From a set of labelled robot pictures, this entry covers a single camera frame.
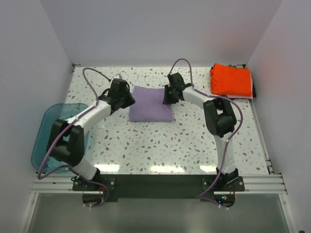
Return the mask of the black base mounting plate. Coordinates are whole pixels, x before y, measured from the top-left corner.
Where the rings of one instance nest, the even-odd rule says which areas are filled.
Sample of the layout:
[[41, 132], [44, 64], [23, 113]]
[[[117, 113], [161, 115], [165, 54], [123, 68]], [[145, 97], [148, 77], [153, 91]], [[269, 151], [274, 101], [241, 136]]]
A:
[[75, 176], [72, 190], [83, 193], [84, 203], [119, 199], [194, 199], [216, 175], [113, 175], [102, 174], [96, 184]]

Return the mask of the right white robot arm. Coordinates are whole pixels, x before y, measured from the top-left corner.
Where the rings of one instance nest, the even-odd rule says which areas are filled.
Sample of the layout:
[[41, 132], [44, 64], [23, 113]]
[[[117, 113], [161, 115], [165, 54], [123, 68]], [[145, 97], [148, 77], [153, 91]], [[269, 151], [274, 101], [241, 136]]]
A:
[[164, 104], [187, 101], [204, 110], [206, 127], [214, 136], [218, 155], [216, 184], [219, 189], [227, 191], [239, 176], [231, 143], [237, 119], [229, 98], [209, 96], [185, 83], [179, 73], [169, 74], [168, 80], [164, 87]]

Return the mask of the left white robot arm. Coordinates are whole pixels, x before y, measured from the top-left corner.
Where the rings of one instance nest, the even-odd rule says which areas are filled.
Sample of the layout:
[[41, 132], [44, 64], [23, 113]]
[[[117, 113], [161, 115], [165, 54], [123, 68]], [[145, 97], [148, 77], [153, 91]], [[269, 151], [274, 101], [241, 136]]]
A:
[[100, 171], [85, 157], [85, 134], [101, 120], [134, 103], [128, 82], [114, 78], [110, 87], [90, 107], [67, 120], [57, 119], [53, 123], [45, 159], [52, 157], [65, 163], [73, 172], [84, 177], [85, 187], [98, 189]]

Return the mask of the purple t shirt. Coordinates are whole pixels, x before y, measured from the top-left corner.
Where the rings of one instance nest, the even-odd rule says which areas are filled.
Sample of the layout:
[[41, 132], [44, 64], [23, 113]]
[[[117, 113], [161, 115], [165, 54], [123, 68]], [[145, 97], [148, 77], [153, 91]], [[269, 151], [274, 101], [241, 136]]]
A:
[[164, 88], [134, 86], [135, 103], [129, 108], [130, 122], [172, 122], [170, 105], [163, 104]]

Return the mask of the aluminium frame rail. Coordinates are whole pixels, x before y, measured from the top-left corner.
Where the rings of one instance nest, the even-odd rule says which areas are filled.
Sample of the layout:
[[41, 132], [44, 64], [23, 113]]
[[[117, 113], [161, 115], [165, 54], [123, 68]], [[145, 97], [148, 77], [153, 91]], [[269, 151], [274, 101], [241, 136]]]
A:
[[[35, 178], [32, 193], [73, 193], [72, 173], [52, 174], [42, 180]], [[243, 175], [245, 191], [236, 194], [287, 194], [282, 175]]]

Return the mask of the teal plastic bin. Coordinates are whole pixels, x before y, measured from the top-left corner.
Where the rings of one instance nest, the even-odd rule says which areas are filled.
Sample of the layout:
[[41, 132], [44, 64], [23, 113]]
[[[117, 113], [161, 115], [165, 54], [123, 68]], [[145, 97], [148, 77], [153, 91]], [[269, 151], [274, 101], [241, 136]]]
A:
[[34, 144], [31, 162], [36, 170], [39, 170], [43, 159], [47, 153], [48, 141], [52, 129], [52, 124], [57, 120], [66, 120], [80, 114], [88, 106], [83, 103], [59, 103], [51, 106], [44, 114], [41, 125]]

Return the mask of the folded orange t shirt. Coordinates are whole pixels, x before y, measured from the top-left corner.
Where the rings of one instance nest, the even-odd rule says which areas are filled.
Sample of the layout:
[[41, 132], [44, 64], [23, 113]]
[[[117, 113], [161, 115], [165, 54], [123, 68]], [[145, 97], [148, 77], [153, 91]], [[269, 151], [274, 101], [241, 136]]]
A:
[[209, 72], [212, 94], [241, 98], [252, 96], [253, 82], [249, 69], [215, 63]]

